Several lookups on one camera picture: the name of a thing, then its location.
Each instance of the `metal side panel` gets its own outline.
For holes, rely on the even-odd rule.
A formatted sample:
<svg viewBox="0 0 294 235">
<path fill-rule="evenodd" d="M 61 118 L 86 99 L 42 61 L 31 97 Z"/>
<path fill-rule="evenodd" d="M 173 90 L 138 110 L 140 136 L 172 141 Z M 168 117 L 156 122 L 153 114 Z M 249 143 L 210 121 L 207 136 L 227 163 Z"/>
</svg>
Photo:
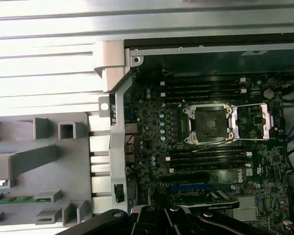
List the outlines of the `metal side panel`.
<svg viewBox="0 0 294 235">
<path fill-rule="evenodd" d="M 5 48 L 291 32 L 294 0 L 0 1 L 0 45 Z"/>
</svg>

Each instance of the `aluminum panel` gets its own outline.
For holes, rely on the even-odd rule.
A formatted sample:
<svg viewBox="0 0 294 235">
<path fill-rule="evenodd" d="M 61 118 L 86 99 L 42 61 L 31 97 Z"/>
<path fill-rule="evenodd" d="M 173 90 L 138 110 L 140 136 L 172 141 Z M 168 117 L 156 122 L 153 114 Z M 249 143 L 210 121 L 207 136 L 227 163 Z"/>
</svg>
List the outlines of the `aluminum panel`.
<svg viewBox="0 0 294 235">
<path fill-rule="evenodd" d="M 89 130 L 91 132 L 107 132 L 110 133 L 111 123 L 109 117 L 90 116 L 89 117 Z"/>
<path fill-rule="evenodd" d="M 111 192 L 111 178 L 110 176 L 96 176 L 92 177 L 92 192 L 105 193 Z"/>
<path fill-rule="evenodd" d="M 91 152 L 107 152 L 109 151 L 110 135 L 91 136 L 90 151 Z"/>
<path fill-rule="evenodd" d="M 113 208 L 112 197 L 95 197 L 93 198 L 93 213 L 101 214 Z"/>
<path fill-rule="evenodd" d="M 105 173 L 110 172 L 110 164 L 98 164 L 91 166 L 92 173 Z"/>
<path fill-rule="evenodd" d="M 0 45 L 5 47 L 287 32 L 294 32 L 294 0 L 0 1 Z"/>
<path fill-rule="evenodd" d="M 109 155 L 106 156 L 94 156 L 90 158 L 91 164 L 107 164 L 110 163 Z"/>
<path fill-rule="evenodd" d="M 272 28 L 294 26 L 294 8 L 215 10 L 0 21 L 0 38 Z"/>
</svg>

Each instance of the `green circuit board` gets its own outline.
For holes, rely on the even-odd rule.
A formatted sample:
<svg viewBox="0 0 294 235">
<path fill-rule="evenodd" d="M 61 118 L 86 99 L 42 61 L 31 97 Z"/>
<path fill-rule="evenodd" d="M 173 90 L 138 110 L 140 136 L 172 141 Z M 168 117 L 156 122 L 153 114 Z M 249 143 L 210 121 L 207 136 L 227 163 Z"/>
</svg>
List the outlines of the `green circuit board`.
<svg viewBox="0 0 294 235">
<path fill-rule="evenodd" d="M 137 132 L 133 134 L 133 141 L 125 146 L 125 152 L 130 174 L 137 177 L 140 196 L 138 204 L 150 203 L 150 191 L 153 191 L 150 189 L 157 185 L 168 189 L 172 185 L 210 184 L 212 188 L 219 188 L 240 201 L 239 208 L 221 212 L 253 226 L 286 234 L 282 222 L 288 218 L 289 213 L 282 182 L 287 164 L 284 158 L 284 117 L 279 78 L 272 78 L 270 74 L 244 74 L 234 77 L 243 77 L 245 82 L 239 85 L 243 86 L 244 92 L 232 99 L 205 99 L 202 102 L 201 99 L 196 101 L 194 93 L 190 93 L 189 100 L 192 102 L 187 103 L 184 94 L 177 92 L 176 95 L 181 97 L 180 104 L 172 102 L 170 96 L 161 95 L 163 86 L 159 85 L 161 81 L 169 81 L 169 77 L 143 81 L 137 79 L 132 91 L 124 96 L 125 122 L 137 124 Z M 185 89 L 182 85 L 174 88 L 177 91 Z M 273 97 L 264 97 L 266 90 L 273 91 Z M 216 152 L 213 152 L 212 145 L 188 144 L 184 140 L 190 134 L 189 118 L 183 113 L 183 109 L 197 103 L 230 103 L 235 106 L 265 103 L 272 115 L 270 139 L 254 140 L 264 134 L 262 110 L 259 105 L 255 105 L 241 107 L 238 111 L 240 136 L 246 140 L 218 144 L 215 148 L 220 149 Z M 231 160 L 230 156 L 233 156 L 234 151 L 232 148 L 240 149 L 237 158 L 241 157 L 241 152 L 248 155 L 250 167 L 243 167 L 240 162 L 219 165 L 209 161 L 210 157 L 221 153 L 222 157 L 227 157 L 227 161 Z M 199 149 L 206 149 L 199 151 L 197 156 L 201 160 L 206 158 L 205 164 L 190 164 L 184 167 L 182 158 L 175 164 L 174 171 L 172 170 L 174 163 L 169 164 L 167 161 L 167 157 L 172 153 Z M 209 201 L 211 196 L 207 195 L 211 190 L 201 188 L 195 192 L 193 189 L 175 191 L 168 193 L 168 198 L 173 198 L 171 202 L 177 203 L 178 200 L 179 205 L 195 205 L 200 204 L 200 201 Z"/>
<path fill-rule="evenodd" d="M 2 197 L 0 205 L 27 204 L 27 203 L 49 203 L 50 199 L 34 199 L 34 197 Z"/>
</svg>

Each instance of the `pcie slot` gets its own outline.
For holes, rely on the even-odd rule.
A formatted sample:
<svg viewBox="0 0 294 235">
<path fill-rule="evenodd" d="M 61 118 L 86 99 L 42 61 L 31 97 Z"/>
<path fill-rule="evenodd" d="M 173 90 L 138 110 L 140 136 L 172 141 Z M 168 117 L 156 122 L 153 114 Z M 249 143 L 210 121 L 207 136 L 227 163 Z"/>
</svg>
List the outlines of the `pcie slot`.
<svg viewBox="0 0 294 235">
<path fill-rule="evenodd" d="M 192 184 L 198 182 L 208 182 L 210 175 L 205 172 L 192 172 L 179 175 L 161 176 L 160 181 L 168 184 Z"/>
</svg>

